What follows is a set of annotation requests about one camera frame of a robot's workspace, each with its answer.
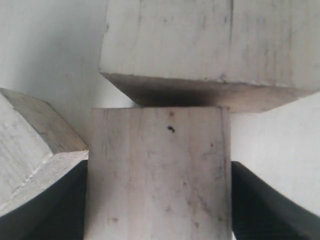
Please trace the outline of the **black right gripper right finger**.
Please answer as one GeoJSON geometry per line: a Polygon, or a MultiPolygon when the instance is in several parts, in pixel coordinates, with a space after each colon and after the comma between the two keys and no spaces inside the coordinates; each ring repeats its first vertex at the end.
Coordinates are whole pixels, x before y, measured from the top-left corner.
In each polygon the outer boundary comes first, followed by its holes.
{"type": "Polygon", "coordinates": [[[237,240],[318,240],[320,218],[238,161],[231,163],[232,231],[237,240]]]}

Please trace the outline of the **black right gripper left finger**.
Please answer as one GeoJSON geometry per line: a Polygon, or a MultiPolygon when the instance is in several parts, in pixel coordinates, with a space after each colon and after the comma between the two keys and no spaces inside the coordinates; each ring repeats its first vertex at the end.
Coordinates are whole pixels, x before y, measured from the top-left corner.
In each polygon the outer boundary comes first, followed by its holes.
{"type": "Polygon", "coordinates": [[[0,218],[2,240],[82,240],[88,162],[83,160],[56,183],[0,218]]]}

